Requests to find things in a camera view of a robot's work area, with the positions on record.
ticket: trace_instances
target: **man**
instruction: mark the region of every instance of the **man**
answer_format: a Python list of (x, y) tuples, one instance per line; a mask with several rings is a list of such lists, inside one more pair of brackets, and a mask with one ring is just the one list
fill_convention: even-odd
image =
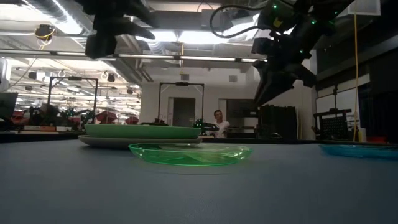
[(221, 112), (220, 110), (214, 111), (214, 118), (216, 118), (216, 121), (213, 122), (213, 124), (216, 124), (217, 127), (220, 129), (213, 132), (215, 134), (215, 137), (226, 138), (226, 130), (229, 127), (229, 122), (223, 121), (223, 112)]

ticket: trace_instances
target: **stacked plates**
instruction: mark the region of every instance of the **stacked plates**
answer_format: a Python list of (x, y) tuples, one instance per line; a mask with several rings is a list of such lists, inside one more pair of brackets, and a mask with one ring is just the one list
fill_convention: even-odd
[(88, 135), (79, 140), (89, 146), (128, 149), (130, 144), (183, 143), (198, 144), (199, 128), (117, 124), (86, 124)]

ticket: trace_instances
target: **white plate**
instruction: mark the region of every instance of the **white plate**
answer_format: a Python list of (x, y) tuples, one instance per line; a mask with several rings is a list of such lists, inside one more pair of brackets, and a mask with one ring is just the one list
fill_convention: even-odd
[(199, 144), (201, 139), (126, 139), (126, 138), (100, 138), (88, 135), (79, 136), (79, 140), (92, 147), (110, 149), (128, 149), (130, 144), (138, 143), (184, 143)]

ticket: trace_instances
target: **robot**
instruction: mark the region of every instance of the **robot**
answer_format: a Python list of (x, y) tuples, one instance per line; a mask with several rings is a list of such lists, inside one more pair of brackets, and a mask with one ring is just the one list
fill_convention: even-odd
[[(86, 54), (100, 58), (114, 54), (116, 35), (138, 35), (148, 39), (155, 36), (131, 22), (124, 15), (136, 16), (153, 28), (155, 18), (150, 16), (140, 0), (75, 0), (89, 15), (95, 15), (93, 29), (96, 34), (87, 39)], [(302, 62), (311, 57), (310, 51), (322, 35), (335, 32), (334, 18), (348, 7), (353, 0), (267, 0), (260, 8), (226, 5), (216, 9), (210, 19), (214, 35), (230, 38), (251, 29), (271, 30), (269, 38), (254, 40), (252, 53), (267, 56), (267, 61), (258, 60), (253, 66), (259, 71), (261, 81), (257, 88), (257, 106), (267, 103), (285, 91), (293, 88), (297, 79), (307, 87), (316, 84), (316, 76), (306, 69)], [(222, 36), (212, 27), (212, 19), (217, 12), (227, 8), (260, 11), (258, 25), (242, 30), (237, 34)], [(291, 34), (285, 31), (293, 28)]]

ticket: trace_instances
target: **black cable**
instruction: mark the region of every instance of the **black cable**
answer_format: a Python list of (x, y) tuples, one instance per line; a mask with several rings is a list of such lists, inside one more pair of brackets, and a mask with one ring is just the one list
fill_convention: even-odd
[(213, 9), (213, 6), (211, 6), (211, 4), (208, 4), (207, 2), (202, 1), (202, 2), (199, 4), (199, 6), (198, 6), (197, 12), (199, 11), (199, 8), (200, 8), (200, 6), (201, 6), (203, 3), (205, 3), (205, 4), (208, 5), (208, 6), (210, 6), (211, 9), (214, 10), (214, 9)]
[(216, 16), (217, 12), (219, 12), (219, 11), (221, 11), (221, 10), (223, 10), (223, 9), (227, 9), (227, 8), (243, 9), (243, 10), (247, 10), (247, 11), (260, 11), (260, 10), (264, 9), (264, 7), (251, 8), (251, 7), (238, 6), (238, 5), (225, 5), (225, 6), (219, 7), (219, 8), (216, 9), (216, 10), (212, 13), (212, 15), (210, 16), (210, 29), (211, 29), (211, 32), (212, 32), (215, 36), (220, 37), (220, 38), (232, 38), (232, 37), (236, 37), (237, 35), (241, 35), (241, 34), (247, 32), (247, 31), (250, 31), (250, 30), (253, 30), (253, 29), (266, 29), (266, 27), (263, 27), (263, 26), (252, 26), (252, 27), (248, 27), (248, 28), (246, 28), (246, 29), (244, 29), (244, 30), (242, 30), (242, 31), (239, 31), (239, 32), (237, 32), (237, 33), (235, 33), (235, 34), (231, 34), (231, 35), (226, 35), (226, 36), (224, 36), (224, 35), (217, 34), (217, 33), (214, 31), (213, 19), (214, 19), (214, 17)]

